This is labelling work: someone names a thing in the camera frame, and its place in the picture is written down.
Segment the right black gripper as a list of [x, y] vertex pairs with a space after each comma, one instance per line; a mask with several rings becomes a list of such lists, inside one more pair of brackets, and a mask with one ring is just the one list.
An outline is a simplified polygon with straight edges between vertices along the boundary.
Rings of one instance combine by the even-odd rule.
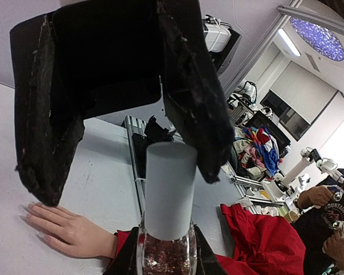
[[186, 67], [198, 1], [82, 1], [52, 15], [57, 63], [83, 118], [189, 91]]

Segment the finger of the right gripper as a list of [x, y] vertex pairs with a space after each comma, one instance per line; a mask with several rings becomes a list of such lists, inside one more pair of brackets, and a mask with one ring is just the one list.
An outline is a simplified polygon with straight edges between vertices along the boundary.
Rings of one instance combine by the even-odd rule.
[[206, 183], [216, 183], [234, 138], [224, 93], [206, 47], [198, 1], [157, 1], [167, 118], [197, 150]]
[[10, 31], [14, 74], [14, 130], [22, 184], [41, 203], [59, 204], [85, 126], [81, 114], [52, 107], [63, 93], [55, 62], [50, 14], [23, 21]]

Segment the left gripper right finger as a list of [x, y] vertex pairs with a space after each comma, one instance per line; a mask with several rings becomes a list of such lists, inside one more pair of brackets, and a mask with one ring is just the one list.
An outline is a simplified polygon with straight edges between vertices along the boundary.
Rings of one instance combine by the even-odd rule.
[[201, 229], [194, 225], [197, 244], [196, 275], [226, 275], [226, 271], [218, 262]]

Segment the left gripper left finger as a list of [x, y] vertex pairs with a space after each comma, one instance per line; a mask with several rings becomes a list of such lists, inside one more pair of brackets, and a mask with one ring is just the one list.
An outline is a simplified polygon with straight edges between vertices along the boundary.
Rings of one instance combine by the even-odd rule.
[[139, 228], [133, 227], [130, 231], [118, 230], [117, 247], [115, 257], [111, 260], [104, 275], [135, 275], [136, 269], [136, 247]]

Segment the glitter nail polish bottle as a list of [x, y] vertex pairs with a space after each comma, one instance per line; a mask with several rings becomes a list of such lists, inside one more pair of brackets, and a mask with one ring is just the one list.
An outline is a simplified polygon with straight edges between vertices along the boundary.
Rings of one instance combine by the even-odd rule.
[[191, 223], [186, 235], [172, 241], [152, 237], [141, 219], [136, 246], [137, 274], [196, 274], [197, 238]]

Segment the white nail polish cap brush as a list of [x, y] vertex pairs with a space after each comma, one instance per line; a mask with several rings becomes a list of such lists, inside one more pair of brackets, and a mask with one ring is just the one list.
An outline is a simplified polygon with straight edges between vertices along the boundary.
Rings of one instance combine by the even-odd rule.
[[197, 151], [179, 142], [147, 148], [144, 224], [159, 240], [186, 235], [191, 221]]

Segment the red sleeve forearm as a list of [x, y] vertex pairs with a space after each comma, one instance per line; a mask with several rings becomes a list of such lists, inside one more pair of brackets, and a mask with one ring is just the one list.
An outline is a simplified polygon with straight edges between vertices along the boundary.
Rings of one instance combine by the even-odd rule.
[[215, 254], [226, 274], [303, 274], [305, 247], [282, 217], [252, 214], [221, 204], [234, 240], [233, 256]]

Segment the mannequin hand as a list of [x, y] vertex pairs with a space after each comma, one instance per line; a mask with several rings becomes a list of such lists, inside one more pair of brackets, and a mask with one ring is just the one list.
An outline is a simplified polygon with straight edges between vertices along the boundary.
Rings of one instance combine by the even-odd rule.
[[86, 217], [40, 202], [24, 205], [23, 209], [26, 214], [21, 218], [37, 229], [40, 240], [52, 249], [74, 258], [115, 258], [117, 236]]

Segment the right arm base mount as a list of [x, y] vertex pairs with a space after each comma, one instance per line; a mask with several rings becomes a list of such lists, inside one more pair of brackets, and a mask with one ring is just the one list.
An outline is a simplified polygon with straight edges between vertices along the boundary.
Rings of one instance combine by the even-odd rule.
[[146, 124], [143, 134], [134, 133], [132, 135], [137, 162], [139, 164], [145, 164], [147, 147], [154, 143], [172, 142], [176, 131], [176, 129], [168, 130], [167, 128], [162, 128], [157, 123], [155, 116], [151, 116]]

